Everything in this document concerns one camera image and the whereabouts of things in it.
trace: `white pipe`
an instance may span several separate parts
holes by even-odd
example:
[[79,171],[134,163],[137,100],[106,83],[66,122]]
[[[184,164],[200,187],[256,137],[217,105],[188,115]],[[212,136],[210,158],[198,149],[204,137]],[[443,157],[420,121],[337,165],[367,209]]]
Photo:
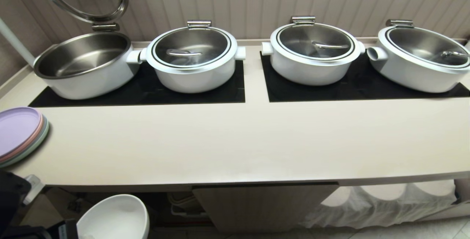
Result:
[[10,42],[10,44],[17,50],[17,52],[28,62],[32,67],[34,66],[34,56],[29,52],[29,50],[23,45],[23,43],[18,39],[18,37],[8,28],[8,26],[0,18],[0,33]]

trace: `open lid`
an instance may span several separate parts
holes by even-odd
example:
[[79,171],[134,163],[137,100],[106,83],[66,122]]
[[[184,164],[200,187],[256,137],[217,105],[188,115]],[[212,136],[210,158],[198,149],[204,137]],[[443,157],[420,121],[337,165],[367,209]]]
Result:
[[175,68],[194,68],[215,62],[228,52],[231,42],[211,25],[209,20],[189,20],[187,28],[165,34],[153,47],[155,60]]
[[119,6],[115,11],[105,15],[94,15],[77,10],[76,8],[66,3],[64,0],[52,0],[52,2],[75,18],[92,23],[92,29],[95,31],[119,30],[119,25],[117,23],[107,22],[121,18],[129,5],[129,0],[119,0]]
[[392,45],[420,60],[446,67],[466,67],[470,55],[454,40],[431,30],[415,28],[411,20],[388,20],[386,38]]
[[351,38],[342,31],[315,23],[314,16],[297,16],[294,25],[281,30],[277,40],[286,50],[314,60],[336,60],[354,50]]

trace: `cabinet door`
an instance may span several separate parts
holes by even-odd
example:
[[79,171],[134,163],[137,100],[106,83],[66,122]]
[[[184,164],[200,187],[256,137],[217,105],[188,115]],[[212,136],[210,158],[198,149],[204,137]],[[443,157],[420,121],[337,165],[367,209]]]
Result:
[[331,184],[195,187],[193,193],[220,232],[292,229],[339,186]]

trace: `purple plate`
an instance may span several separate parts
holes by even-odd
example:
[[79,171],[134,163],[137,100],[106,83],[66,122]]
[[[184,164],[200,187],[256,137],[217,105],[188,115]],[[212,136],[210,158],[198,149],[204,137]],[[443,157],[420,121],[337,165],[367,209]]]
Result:
[[0,156],[19,147],[39,126],[41,114],[30,107],[0,112]]

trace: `stack of plates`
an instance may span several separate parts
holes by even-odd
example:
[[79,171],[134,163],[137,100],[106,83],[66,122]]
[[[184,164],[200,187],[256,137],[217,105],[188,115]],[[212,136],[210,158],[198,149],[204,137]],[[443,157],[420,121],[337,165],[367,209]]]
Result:
[[33,108],[0,112],[0,168],[27,157],[42,143],[47,132],[48,120]]

